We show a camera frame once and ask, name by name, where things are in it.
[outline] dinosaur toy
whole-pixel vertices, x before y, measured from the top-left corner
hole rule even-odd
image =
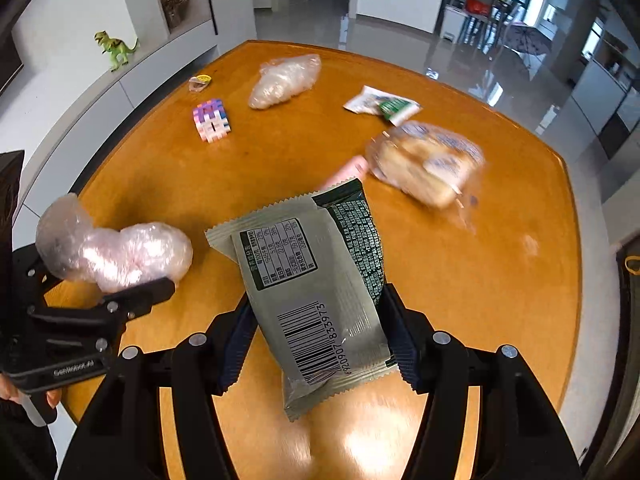
[[[136,39],[136,44],[133,48],[129,48],[126,43],[118,38],[110,38],[106,31],[96,32],[94,40],[98,42],[98,45],[102,47],[102,53],[108,52],[111,56],[111,71],[114,72],[122,65],[126,65],[129,62],[127,54],[133,54],[138,49],[139,40]]]

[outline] red object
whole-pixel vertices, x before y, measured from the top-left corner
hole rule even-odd
[[[465,9],[466,12],[469,12],[470,14],[488,16],[489,12],[491,12],[491,5],[484,4],[479,0],[466,0]]]

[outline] orange wooden tabletop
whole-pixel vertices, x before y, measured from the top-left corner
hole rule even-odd
[[[317,52],[316,85],[268,110],[247,105],[260,64]],[[378,60],[316,47],[251,41],[209,65],[202,93],[184,84],[154,108],[109,156],[81,194],[101,227],[162,221],[193,243],[193,265],[174,297],[129,323],[121,348],[173,347],[233,309],[244,287],[238,266],[207,245],[204,230],[270,203],[317,189],[369,139],[382,118],[342,108],[363,85],[418,101],[417,120],[458,132],[487,160],[473,215],[475,232],[451,224],[374,177],[364,181],[382,238],[385,272],[408,308],[467,346],[523,354],[558,409],[572,366],[580,313],[580,249],[570,184],[558,155],[535,135],[462,92]],[[231,133],[200,140],[191,109],[222,99]],[[50,304],[87,306],[95,285],[63,283]],[[100,379],[68,388],[82,417]],[[469,478],[478,424],[471,392],[457,478]],[[243,480],[398,479],[426,396],[391,374],[332,397],[292,423],[281,372],[258,330],[237,384],[214,403]],[[183,478],[170,391],[162,427],[172,479]]]

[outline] foam puzzle cube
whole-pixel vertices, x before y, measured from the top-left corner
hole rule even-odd
[[[193,109],[193,122],[202,140],[213,142],[231,131],[220,99],[211,99]]]

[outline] bread in plastic bag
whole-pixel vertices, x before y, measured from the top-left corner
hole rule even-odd
[[[49,272],[63,280],[95,282],[103,292],[168,277],[179,282],[193,257],[191,241],[161,222],[122,231],[94,228],[73,193],[57,199],[38,222],[36,248]]]
[[[249,106],[264,110],[309,90],[318,80],[320,67],[318,54],[273,59],[264,63],[260,67],[262,77],[249,97]]]
[[[423,204],[465,207],[465,190],[484,165],[481,149],[432,124],[407,121],[383,132],[367,147],[372,173]]]

